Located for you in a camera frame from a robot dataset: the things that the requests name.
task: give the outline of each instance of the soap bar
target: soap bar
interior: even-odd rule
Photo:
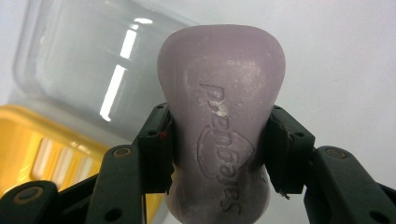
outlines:
[[[277,40],[241,25],[173,33],[158,78],[176,128],[166,195],[182,223],[253,223],[269,202],[261,136],[285,74]]]

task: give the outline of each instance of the plastic lid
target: plastic lid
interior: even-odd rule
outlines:
[[[25,105],[108,146],[164,102],[157,55],[191,25],[131,1],[31,1],[14,64]]]

